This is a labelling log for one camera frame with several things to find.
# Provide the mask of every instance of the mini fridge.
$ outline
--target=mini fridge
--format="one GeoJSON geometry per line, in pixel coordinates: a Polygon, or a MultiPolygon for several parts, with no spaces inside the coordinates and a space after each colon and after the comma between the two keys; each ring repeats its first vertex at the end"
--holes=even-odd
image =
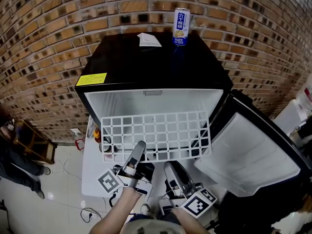
{"type": "Polygon", "coordinates": [[[236,196],[308,175],[291,140],[232,82],[204,41],[186,46],[152,33],[162,47],[139,47],[137,34],[105,37],[76,86],[101,128],[103,162],[126,161],[146,142],[141,162],[196,159],[194,165],[236,196]]]}

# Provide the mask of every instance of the bottle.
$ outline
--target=bottle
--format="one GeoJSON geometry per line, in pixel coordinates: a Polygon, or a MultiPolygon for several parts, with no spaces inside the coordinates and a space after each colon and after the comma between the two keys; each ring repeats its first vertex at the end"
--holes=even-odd
{"type": "Polygon", "coordinates": [[[102,152],[102,139],[101,139],[101,131],[99,128],[96,128],[93,131],[94,140],[98,143],[99,150],[102,152]]]}

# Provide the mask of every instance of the white table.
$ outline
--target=white table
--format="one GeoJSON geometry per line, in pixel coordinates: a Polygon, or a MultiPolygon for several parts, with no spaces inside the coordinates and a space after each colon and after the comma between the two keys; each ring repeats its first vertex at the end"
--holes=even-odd
{"type": "MultiPolygon", "coordinates": [[[[88,131],[92,134],[85,139],[84,154],[83,154],[83,165],[82,165],[82,194],[96,197],[111,197],[107,194],[100,183],[98,178],[103,175],[107,168],[113,168],[114,165],[124,165],[124,162],[103,162],[103,155],[98,148],[98,143],[93,137],[94,121],[89,117],[88,131]]],[[[209,190],[218,199],[224,197],[226,189],[217,185],[212,179],[203,174],[194,165],[194,159],[180,160],[179,162],[189,172],[194,183],[201,182],[204,186],[209,187],[209,190]]],[[[164,173],[164,162],[154,163],[155,170],[152,178],[153,190],[151,192],[149,203],[158,203],[159,199],[166,192],[165,180],[166,176],[164,173]]],[[[122,189],[118,190],[117,197],[120,196],[122,189]]]]}

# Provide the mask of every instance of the electrical outlet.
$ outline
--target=electrical outlet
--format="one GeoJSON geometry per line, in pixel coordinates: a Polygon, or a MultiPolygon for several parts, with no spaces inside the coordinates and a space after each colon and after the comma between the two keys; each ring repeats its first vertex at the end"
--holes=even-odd
{"type": "Polygon", "coordinates": [[[90,214],[91,214],[91,217],[90,218],[97,218],[97,217],[99,217],[99,215],[98,214],[96,214],[96,213],[94,213],[94,212],[91,212],[90,210],[82,210],[82,215],[83,215],[83,217],[85,218],[85,219],[87,219],[89,216],[90,216],[90,214]]]}
{"type": "Polygon", "coordinates": [[[81,131],[79,130],[79,128],[71,128],[70,129],[74,134],[80,134],[81,133],[81,131]]]}

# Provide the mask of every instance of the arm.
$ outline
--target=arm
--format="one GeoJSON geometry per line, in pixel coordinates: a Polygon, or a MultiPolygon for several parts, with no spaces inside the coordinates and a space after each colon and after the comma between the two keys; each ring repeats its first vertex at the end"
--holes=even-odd
{"type": "Polygon", "coordinates": [[[98,222],[89,234],[119,234],[129,213],[136,205],[141,194],[132,187],[124,187],[117,203],[109,213],[98,222]]]}
{"type": "Polygon", "coordinates": [[[181,208],[173,208],[172,212],[179,220],[186,234],[210,234],[198,221],[181,208]]]}
{"type": "Polygon", "coordinates": [[[11,139],[11,131],[4,126],[5,123],[6,119],[0,117],[0,130],[7,139],[11,139]]]}

